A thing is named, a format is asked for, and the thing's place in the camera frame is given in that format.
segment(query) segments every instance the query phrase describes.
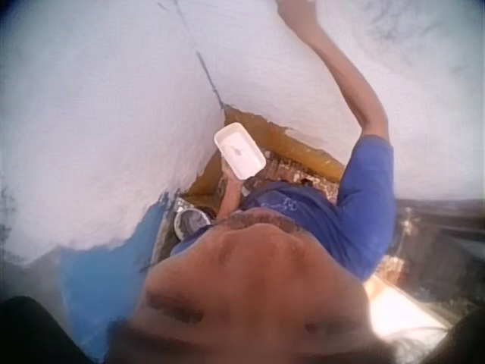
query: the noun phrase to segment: white container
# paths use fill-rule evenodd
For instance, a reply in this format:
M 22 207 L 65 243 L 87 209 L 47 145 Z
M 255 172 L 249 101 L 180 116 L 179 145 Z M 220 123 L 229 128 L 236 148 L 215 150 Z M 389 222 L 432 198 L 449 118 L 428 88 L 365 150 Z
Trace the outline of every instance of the white container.
M 214 141 L 240 180 L 256 175 L 266 165 L 266 158 L 256 142 L 239 123 L 229 124 L 220 129 L 214 135 Z

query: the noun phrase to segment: raised arm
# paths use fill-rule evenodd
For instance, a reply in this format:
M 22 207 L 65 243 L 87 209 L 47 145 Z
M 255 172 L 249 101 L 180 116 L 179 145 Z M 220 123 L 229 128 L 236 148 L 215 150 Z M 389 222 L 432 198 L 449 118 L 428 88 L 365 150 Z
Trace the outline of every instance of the raised arm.
M 362 128 L 389 141 L 386 112 L 371 85 L 336 46 L 317 22 L 315 3 L 309 0 L 277 0 L 286 25 L 312 48 L 333 75 L 347 105 Z

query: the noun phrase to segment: blue shirt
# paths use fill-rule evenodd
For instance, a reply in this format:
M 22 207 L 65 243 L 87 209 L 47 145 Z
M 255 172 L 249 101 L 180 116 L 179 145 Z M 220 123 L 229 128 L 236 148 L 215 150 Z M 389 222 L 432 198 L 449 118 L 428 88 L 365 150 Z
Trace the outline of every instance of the blue shirt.
M 249 195 L 240 208 L 254 207 L 273 209 L 294 220 L 364 281 L 374 273 L 393 235 L 393 148 L 378 136 L 361 137 L 343 174 L 336 206 L 312 187 L 275 182 Z M 187 249 L 207 230 L 175 246 L 171 255 Z

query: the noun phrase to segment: hand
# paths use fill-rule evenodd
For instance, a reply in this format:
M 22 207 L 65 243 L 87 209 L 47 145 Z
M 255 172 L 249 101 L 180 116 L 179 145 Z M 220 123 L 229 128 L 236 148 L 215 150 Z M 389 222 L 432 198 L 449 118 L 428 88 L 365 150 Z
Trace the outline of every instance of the hand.
M 309 44 L 321 33 L 315 3 L 309 0 L 277 0 L 278 14 L 286 25 Z
M 227 163 L 226 159 L 224 157 L 221 157 L 221 167 L 222 167 L 222 176 L 227 180 L 228 184 L 243 184 L 243 181 L 240 180 L 236 175 L 234 174 L 233 169 L 230 167 L 229 163 Z

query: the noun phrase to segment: blue paint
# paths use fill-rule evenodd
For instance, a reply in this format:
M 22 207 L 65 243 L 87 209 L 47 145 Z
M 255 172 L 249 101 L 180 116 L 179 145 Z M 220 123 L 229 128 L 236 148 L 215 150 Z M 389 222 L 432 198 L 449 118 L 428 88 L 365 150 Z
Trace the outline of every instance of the blue paint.
M 73 339 L 93 359 L 106 353 L 109 324 L 129 317 L 135 308 L 167 206 L 165 195 L 116 249 L 61 252 L 61 286 Z

